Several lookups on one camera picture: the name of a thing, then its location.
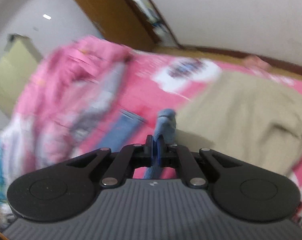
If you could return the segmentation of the blue denim jeans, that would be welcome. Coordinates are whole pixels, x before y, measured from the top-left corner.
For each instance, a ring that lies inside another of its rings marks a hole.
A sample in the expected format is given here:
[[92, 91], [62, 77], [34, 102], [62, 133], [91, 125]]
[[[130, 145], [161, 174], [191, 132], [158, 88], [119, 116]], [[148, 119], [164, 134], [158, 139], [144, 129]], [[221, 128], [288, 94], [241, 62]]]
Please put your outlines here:
[[173, 109], [160, 110], [150, 121], [122, 110], [111, 129], [94, 148], [108, 147], [118, 152], [129, 143], [143, 143], [147, 135], [152, 135], [154, 140], [162, 135], [166, 144], [172, 144], [175, 142], [175, 132], [176, 112]]

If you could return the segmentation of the beige khaki garment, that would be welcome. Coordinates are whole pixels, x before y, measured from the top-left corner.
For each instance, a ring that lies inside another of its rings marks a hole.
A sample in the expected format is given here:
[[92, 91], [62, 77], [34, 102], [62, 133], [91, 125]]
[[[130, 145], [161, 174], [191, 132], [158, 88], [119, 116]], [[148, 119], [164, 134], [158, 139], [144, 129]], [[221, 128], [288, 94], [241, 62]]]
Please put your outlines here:
[[287, 176], [302, 158], [302, 95], [271, 80], [224, 72], [178, 111], [176, 141]]

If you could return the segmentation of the pink white quilt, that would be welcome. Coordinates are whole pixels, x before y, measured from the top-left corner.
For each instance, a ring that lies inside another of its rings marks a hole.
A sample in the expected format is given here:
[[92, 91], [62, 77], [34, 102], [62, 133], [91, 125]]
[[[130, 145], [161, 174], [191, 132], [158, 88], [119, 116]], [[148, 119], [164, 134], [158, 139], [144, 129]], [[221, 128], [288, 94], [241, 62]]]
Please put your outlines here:
[[111, 110], [131, 48], [88, 36], [49, 54], [1, 133], [5, 185], [69, 159]]

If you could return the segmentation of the yellow green wardrobe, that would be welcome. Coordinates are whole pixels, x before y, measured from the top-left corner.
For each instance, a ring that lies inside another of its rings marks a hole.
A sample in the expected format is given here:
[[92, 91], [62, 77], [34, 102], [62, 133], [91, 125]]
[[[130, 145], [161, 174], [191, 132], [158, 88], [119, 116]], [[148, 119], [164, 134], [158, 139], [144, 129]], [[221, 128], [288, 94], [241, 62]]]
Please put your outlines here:
[[10, 35], [0, 59], [0, 110], [11, 116], [22, 90], [42, 60], [27, 36]]

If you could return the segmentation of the brown wooden door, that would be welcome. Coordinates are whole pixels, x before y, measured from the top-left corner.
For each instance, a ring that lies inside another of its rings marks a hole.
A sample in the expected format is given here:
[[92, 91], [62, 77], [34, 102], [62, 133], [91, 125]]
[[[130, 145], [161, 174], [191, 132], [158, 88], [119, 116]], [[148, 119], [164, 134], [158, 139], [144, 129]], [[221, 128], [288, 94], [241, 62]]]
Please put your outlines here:
[[75, 0], [108, 41], [153, 51], [160, 42], [133, 0]]

